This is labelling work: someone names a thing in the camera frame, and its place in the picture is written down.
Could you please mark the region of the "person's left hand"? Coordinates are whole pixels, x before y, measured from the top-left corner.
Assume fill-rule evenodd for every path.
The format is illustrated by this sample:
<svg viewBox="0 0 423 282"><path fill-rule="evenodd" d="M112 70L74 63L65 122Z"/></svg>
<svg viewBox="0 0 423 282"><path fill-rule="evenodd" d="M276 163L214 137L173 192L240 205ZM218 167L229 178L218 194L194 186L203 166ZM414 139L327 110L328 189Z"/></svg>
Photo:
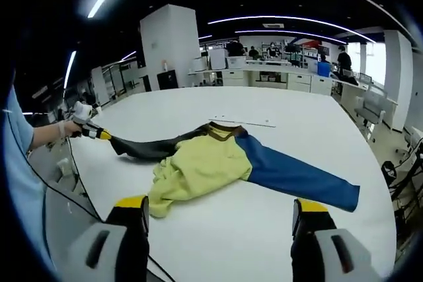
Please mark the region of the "person's left hand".
<svg viewBox="0 0 423 282"><path fill-rule="evenodd" d="M59 136L65 137L78 137L82 134L82 127L73 121L60 121L58 122Z"/></svg>

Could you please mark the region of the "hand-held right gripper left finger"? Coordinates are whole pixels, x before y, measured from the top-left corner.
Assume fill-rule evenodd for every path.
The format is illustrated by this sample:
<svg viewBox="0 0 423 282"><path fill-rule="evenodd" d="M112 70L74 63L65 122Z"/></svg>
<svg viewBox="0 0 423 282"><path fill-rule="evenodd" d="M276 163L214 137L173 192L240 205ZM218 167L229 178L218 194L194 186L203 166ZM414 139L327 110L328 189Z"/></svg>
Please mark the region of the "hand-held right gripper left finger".
<svg viewBox="0 0 423 282"><path fill-rule="evenodd" d="M147 281L149 200L121 199L103 223L95 223L69 247L66 281Z"/></svg>

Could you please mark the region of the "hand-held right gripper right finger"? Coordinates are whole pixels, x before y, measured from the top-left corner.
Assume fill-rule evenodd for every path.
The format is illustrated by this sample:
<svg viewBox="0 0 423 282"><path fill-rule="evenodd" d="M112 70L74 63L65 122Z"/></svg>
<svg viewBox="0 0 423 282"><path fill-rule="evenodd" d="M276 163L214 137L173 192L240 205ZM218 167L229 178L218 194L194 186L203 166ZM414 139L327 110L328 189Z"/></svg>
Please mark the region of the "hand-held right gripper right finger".
<svg viewBox="0 0 423 282"><path fill-rule="evenodd" d="M291 267L294 281L381 281L371 254L348 230L336 227L320 203L293 204Z"/></svg>

